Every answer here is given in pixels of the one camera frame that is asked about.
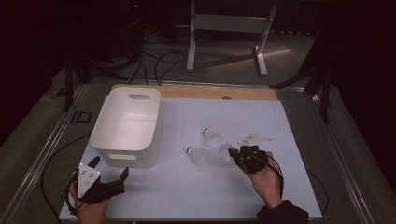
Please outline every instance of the cable on floor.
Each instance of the cable on floor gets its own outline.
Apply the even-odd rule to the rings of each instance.
[[[149,35],[148,37],[144,38],[144,41],[143,41],[143,43],[142,43],[142,50],[141,50],[141,53],[140,53],[139,58],[138,58],[139,65],[138,65],[138,67],[136,68],[136,70],[134,71],[133,75],[131,76],[131,78],[130,78],[130,80],[129,80],[129,84],[132,83],[132,81],[134,80],[135,76],[136,76],[137,73],[139,72],[140,68],[143,68],[143,77],[144,77],[144,79],[146,80],[146,84],[147,84],[147,85],[149,84],[149,76],[148,76],[147,67],[143,64],[143,59],[144,59],[144,58],[143,58],[143,53],[146,54],[146,55],[148,55],[149,57],[152,57],[152,58],[154,58],[154,59],[157,60],[157,62],[155,63],[155,66],[154,66],[154,77],[155,77],[155,80],[156,80],[156,82],[157,82],[157,84],[158,84],[159,86],[162,85],[163,76],[164,76],[166,73],[168,73],[169,71],[171,71],[178,63],[182,63],[182,62],[185,61],[186,55],[185,55],[184,53],[178,52],[178,51],[175,51],[175,50],[172,50],[172,49],[147,49],[147,48],[145,48],[145,50],[143,50],[143,46],[144,46],[147,42],[149,42],[150,39],[151,39],[153,36],[155,36],[155,35],[157,35],[157,34],[158,34],[158,33],[154,33],[154,34],[151,34],[151,35]],[[161,56],[158,57],[158,56],[155,56],[155,55],[153,55],[153,54],[151,54],[151,53],[148,53],[147,50],[165,50],[165,51],[167,51],[167,52],[165,52],[163,55],[161,55]],[[175,61],[167,61],[167,60],[164,59],[164,57],[166,57],[166,56],[168,56],[168,55],[172,55],[172,54],[173,54],[173,55],[176,55],[176,57],[177,57]],[[162,74],[159,75],[159,74],[158,74],[158,66],[159,66],[160,63],[168,63],[168,64],[171,64],[171,66],[170,66],[166,71],[164,71]]]
[[[77,141],[80,141],[80,140],[82,140],[82,139],[84,139],[84,138],[86,138],[86,137],[89,137],[90,135],[91,135],[91,133],[85,134],[85,135],[83,135],[83,136],[81,136],[81,137],[79,137],[79,138],[77,138],[77,139],[75,139],[75,140],[73,140],[73,141],[67,143],[66,145],[60,147],[58,150],[56,150],[56,151],[49,157],[49,160],[47,161],[46,165],[44,166],[43,172],[41,173],[41,178],[40,178],[41,193],[43,194],[43,197],[44,197],[44,199],[45,199],[47,205],[49,206],[49,208],[50,208],[52,214],[55,216],[55,218],[56,218],[56,220],[57,220],[57,222],[58,222],[59,224],[62,224],[62,221],[59,219],[58,212],[56,211],[56,209],[53,207],[52,203],[50,202],[50,199],[48,198],[47,192],[46,192],[45,187],[44,187],[44,176],[45,176],[45,173],[46,173],[46,171],[47,171],[47,168],[48,168],[50,162],[52,161],[53,158],[56,157],[56,155],[58,155],[59,152],[61,152],[62,150],[64,150],[64,149],[67,148],[67,147],[70,147],[72,144],[76,143]]]
[[[320,181],[320,179],[319,179],[317,176],[315,176],[314,174],[312,174],[312,172],[310,172],[310,171],[308,171],[308,170],[306,170],[306,171],[307,171],[310,175],[312,175],[312,176],[319,182],[319,184],[322,186],[322,188],[323,188],[323,190],[324,190],[325,197],[326,197],[326,204],[325,204],[324,208],[320,211],[321,214],[324,216],[324,214],[325,214],[326,211],[327,211],[327,208],[329,207],[329,194],[327,193],[327,190],[326,190],[326,188],[324,187],[324,184]]]

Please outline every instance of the metal frame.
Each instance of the metal frame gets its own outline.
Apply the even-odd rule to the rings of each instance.
[[[310,103],[313,107],[313,110],[316,112],[317,118],[325,121],[320,114],[320,100],[316,95],[313,97]],[[341,148],[338,146],[337,141],[335,140],[329,124],[322,122],[321,127],[323,127],[324,132],[327,134],[327,139],[330,142],[330,152],[335,159],[335,164],[338,168],[338,171],[340,172],[341,177],[344,180],[346,190],[349,193],[350,201],[352,201],[356,209],[356,213],[361,220],[361,223],[375,224],[373,215],[371,214],[366,202],[364,201],[361,189],[359,188],[358,183],[356,182],[352,172],[349,169],[347,161],[343,156]]]
[[[195,0],[191,0],[190,47],[187,59],[187,71],[192,72],[194,70],[196,47],[195,29],[236,31],[262,34],[260,45],[255,47],[255,55],[257,58],[260,75],[266,77],[267,68],[265,66],[262,52],[270,32],[275,12],[276,5],[272,5],[267,18],[195,14]]]

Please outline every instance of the white table surface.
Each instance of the white table surface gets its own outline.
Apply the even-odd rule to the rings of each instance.
[[[255,219],[264,206],[247,176],[236,165],[219,161],[210,150],[206,163],[195,165],[185,146],[204,147],[201,130],[223,136],[223,143],[239,148],[237,141],[250,133],[274,139],[260,146],[272,151],[285,178],[283,199],[303,208],[310,218],[321,213],[280,101],[162,98],[160,147],[155,164],[130,169],[125,193],[110,200],[108,219],[136,221],[202,221]],[[81,162],[87,164],[96,149],[89,143]],[[95,167],[103,183],[119,179],[122,168],[101,159]],[[77,220],[64,204],[60,219]]]

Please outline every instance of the person's right hand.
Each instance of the person's right hand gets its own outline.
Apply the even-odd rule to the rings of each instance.
[[[76,194],[77,184],[74,182],[69,189],[69,193],[75,200],[75,208],[77,208],[76,215],[78,223],[80,224],[101,224],[105,220],[106,210],[110,199],[103,200],[99,203],[84,204],[78,200]]]
[[[272,152],[266,152],[266,154],[273,158]],[[268,158],[268,163],[278,170],[275,162],[271,158]],[[245,174],[250,178],[253,188],[265,202],[268,209],[275,208],[282,203],[280,182],[274,170],[265,167],[257,173]]]

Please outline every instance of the robotic hand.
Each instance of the robotic hand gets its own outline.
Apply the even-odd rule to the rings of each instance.
[[[80,164],[76,169],[75,174],[68,181],[64,195],[68,195],[70,186],[77,181],[77,197],[78,200],[87,203],[99,203],[105,199],[111,198],[118,194],[125,192],[124,181],[128,177],[128,167],[120,175],[120,179],[110,183],[100,182],[100,172],[93,169],[100,161],[100,157],[95,157],[88,165]],[[78,208],[75,208],[69,200],[65,197],[67,206],[72,215],[76,214]]]
[[[283,194],[284,179],[282,170],[280,169],[274,158],[267,156],[265,151],[259,150],[258,146],[241,146],[240,150],[230,147],[228,148],[230,156],[235,160],[236,165],[248,174],[259,172],[265,167],[272,169],[279,177],[280,182],[280,196]],[[268,158],[274,160],[278,169],[268,163]]]

